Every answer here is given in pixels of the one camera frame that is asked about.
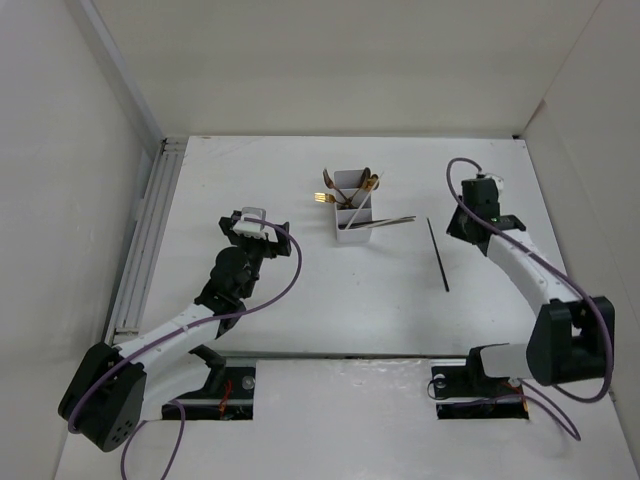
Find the gold fork green handle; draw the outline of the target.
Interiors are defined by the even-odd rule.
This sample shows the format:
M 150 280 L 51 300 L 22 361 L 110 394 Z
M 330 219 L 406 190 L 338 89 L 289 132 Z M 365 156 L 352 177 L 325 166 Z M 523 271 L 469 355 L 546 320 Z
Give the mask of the gold fork green handle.
M 336 197 L 330 193 L 316 192 L 314 194 L 314 200 L 319 203 L 336 204 L 338 206 L 344 205 L 343 202 L 337 200 Z

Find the dark grey chopstick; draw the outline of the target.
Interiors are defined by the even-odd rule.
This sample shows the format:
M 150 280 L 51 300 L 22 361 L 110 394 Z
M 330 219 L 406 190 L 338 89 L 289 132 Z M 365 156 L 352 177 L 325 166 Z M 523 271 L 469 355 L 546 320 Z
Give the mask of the dark grey chopstick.
M 429 229 L 431 241 L 432 241 L 432 244 L 433 244 L 434 252 L 435 252 L 435 255 L 436 255 L 436 260 L 437 260 L 437 263 L 438 263 L 439 271 L 440 271 L 440 274 L 441 274 L 443 286 L 444 286 L 445 291 L 447 293 L 449 293 L 450 292 L 450 286 L 449 286 L 449 282 L 448 282 L 448 279 L 447 279 L 446 271 L 444 269 L 444 264 L 442 262 L 442 257 L 441 257 L 441 254 L 440 254 L 440 250 L 439 250 L 439 247 L 438 247 L 438 244 L 437 244 L 435 232 L 434 232 L 434 229 L 433 229 L 433 226 L 432 226 L 432 223 L 431 223 L 431 220 L 430 220 L 429 217 L 426 218 L 426 221 L 427 221 L 427 226 L 428 226 L 428 229 Z
M 339 225 L 338 226 L 338 230 L 341 231 L 345 231 L 345 230 L 356 230 L 356 229 L 361 229 L 361 228 L 368 228 L 376 223 L 379 223 L 380 221 L 369 221 L 369 222 L 358 222 L 358 223 L 353 223 L 350 226 L 345 224 L 345 225 Z

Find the silver chopstick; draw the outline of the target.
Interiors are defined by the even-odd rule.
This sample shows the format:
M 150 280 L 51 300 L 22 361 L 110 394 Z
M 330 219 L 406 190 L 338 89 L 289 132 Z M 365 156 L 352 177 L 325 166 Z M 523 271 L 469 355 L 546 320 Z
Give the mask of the silver chopstick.
M 380 180 L 381 178 L 384 176 L 384 173 L 381 174 L 377 174 L 379 176 L 379 182 L 377 184 L 377 188 L 380 184 Z M 360 205 L 357 207 L 357 209 L 355 210 L 355 212 L 353 213 L 353 215 L 351 216 L 351 218 L 349 219 L 349 221 L 347 222 L 347 225 L 351 225 L 353 223 L 355 223 L 355 220 L 357 219 L 357 217 L 359 216 L 360 212 L 364 209 L 365 205 L 367 204 L 369 198 L 372 195 L 372 192 L 375 190 L 372 190 L 370 192 L 366 192 L 366 195 L 362 198 Z
M 410 223 L 415 221 L 415 219 L 416 219 L 415 216 L 407 216 L 407 217 L 400 217 L 395 219 L 380 220 L 377 222 L 373 222 L 370 225 L 367 225 L 366 228 L 373 229 L 373 228 L 379 228 L 383 226 L 394 226 L 394 225 L 399 225 L 404 223 Z

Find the gold spoon green handle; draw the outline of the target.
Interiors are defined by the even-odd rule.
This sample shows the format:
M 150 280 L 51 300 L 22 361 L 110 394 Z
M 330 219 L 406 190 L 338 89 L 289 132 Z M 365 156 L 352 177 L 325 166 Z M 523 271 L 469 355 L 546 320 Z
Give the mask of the gold spoon green handle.
M 378 182 L 379 182 L 379 176 L 377 174 L 371 174 L 369 183 L 367 187 L 363 189 L 363 191 L 370 192 L 372 190 L 376 190 Z

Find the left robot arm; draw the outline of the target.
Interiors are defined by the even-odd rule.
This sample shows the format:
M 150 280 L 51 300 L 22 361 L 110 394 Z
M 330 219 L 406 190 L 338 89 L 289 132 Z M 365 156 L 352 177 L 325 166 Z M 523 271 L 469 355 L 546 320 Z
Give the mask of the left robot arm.
M 111 452 L 140 423 L 161 418 L 163 406 L 177 397 L 221 390 L 225 360 L 208 343 L 269 307 L 244 304 L 264 260 L 301 252 L 288 224 L 264 216 L 262 209 L 245 208 L 220 219 L 230 245 L 218 253 L 209 280 L 183 312 L 132 340 L 99 342 L 87 351 L 58 407 L 70 433 Z

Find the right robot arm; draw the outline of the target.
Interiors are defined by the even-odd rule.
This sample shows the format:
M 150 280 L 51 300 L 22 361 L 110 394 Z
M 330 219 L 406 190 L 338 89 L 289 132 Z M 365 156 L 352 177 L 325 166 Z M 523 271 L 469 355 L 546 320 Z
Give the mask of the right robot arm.
M 496 181 L 482 174 L 462 182 L 447 233 L 479 248 L 516 286 L 535 323 L 525 344 L 477 347 L 463 369 L 465 386 L 487 393 L 500 378 L 531 378 L 543 386 L 612 373 L 615 310 L 604 297 L 586 300 L 547 269 L 525 225 L 500 212 Z

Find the white three-compartment utensil holder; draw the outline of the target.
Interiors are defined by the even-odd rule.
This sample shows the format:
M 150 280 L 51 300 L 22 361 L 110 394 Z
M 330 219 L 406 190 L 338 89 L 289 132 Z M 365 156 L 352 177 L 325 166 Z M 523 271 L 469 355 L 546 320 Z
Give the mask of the white three-compartment utensil holder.
M 368 167 L 356 170 L 336 170 L 334 184 L 341 206 L 334 205 L 335 232 L 338 244 L 367 243 L 372 230 L 364 227 L 373 220 L 372 194 L 365 184 L 371 177 Z

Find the aluminium frame rail left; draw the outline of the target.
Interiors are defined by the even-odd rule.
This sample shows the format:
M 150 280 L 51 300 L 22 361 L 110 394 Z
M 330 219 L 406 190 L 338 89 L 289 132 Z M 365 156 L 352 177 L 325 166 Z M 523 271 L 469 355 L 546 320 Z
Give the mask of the aluminium frame rail left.
M 130 340 L 140 332 L 187 143 L 186 138 L 161 142 L 143 196 L 133 210 L 133 235 L 102 333 L 102 340 L 109 345 Z

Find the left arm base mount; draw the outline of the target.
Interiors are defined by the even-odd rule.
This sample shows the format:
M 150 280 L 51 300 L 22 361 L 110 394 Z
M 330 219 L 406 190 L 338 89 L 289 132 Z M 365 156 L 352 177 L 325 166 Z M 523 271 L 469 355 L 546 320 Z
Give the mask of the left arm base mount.
M 188 420 L 251 420 L 256 380 L 256 360 L 198 346 L 157 378 L 152 392 L 163 404 L 153 409 L 153 417 L 178 420 L 183 408 Z

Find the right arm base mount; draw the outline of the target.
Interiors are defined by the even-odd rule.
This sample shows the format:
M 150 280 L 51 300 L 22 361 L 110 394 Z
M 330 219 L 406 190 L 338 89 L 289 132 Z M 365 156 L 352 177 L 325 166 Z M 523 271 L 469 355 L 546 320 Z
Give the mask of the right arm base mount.
M 523 389 L 508 379 L 472 372 L 465 363 L 432 363 L 428 395 L 439 420 L 528 420 Z

